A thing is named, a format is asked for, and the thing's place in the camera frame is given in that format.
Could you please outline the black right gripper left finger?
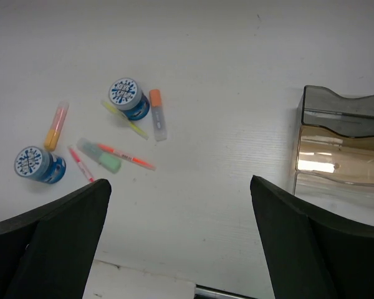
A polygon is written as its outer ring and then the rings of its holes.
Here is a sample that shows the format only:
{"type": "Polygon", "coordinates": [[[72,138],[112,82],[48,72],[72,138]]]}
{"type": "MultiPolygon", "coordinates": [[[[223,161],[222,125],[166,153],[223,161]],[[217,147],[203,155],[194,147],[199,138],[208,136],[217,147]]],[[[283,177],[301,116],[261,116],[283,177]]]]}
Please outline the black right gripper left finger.
{"type": "Polygon", "coordinates": [[[0,222],[0,298],[82,298],[112,187],[98,179],[0,222]]]}

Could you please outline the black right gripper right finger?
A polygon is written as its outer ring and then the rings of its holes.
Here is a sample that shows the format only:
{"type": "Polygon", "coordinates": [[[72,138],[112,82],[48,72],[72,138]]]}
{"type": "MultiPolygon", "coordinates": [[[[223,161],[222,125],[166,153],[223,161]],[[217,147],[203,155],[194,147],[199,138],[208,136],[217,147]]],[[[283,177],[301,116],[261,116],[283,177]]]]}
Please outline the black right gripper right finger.
{"type": "Polygon", "coordinates": [[[253,176],[252,206],[276,298],[374,298],[374,227],[253,176]]]}

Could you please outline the green cap teal highlighter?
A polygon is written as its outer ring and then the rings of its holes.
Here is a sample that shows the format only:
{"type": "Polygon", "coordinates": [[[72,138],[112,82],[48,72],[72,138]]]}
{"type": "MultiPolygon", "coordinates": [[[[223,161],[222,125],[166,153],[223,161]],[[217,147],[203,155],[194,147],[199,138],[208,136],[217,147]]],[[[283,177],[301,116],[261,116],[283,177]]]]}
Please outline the green cap teal highlighter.
{"type": "Polygon", "coordinates": [[[102,150],[96,143],[85,138],[80,138],[77,142],[77,148],[113,174],[117,173],[121,168],[121,161],[112,154],[102,150]]]}

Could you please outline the yellow thin pen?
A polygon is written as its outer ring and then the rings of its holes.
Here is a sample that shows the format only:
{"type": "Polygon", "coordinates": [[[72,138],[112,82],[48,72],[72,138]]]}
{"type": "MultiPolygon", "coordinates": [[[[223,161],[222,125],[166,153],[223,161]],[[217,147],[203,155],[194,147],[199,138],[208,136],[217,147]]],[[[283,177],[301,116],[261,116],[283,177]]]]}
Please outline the yellow thin pen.
{"type": "Polygon", "coordinates": [[[136,126],[136,124],[130,121],[123,112],[121,112],[120,110],[118,110],[112,104],[109,104],[109,102],[106,102],[105,100],[102,100],[101,104],[108,112],[110,112],[112,115],[115,115],[119,120],[123,122],[124,125],[132,129],[136,134],[138,134],[145,140],[149,139],[149,136],[141,128],[136,126]]]}

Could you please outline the orange cap grey highlighter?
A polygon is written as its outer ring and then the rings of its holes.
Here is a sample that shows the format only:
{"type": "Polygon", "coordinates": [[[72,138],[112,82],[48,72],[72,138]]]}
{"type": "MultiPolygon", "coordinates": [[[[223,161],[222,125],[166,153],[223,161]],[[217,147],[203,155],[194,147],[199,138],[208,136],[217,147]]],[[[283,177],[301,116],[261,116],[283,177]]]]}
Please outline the orange cap grey highlighter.
{"type": "Polygon", "coordinates": [[[150,90],[151,114],[153,117],[154,137],[156,141],[164,141],[167,139],[167,129],[165,116],[163,113],[163,104],[161,93],[158,89],[150,90]]]}

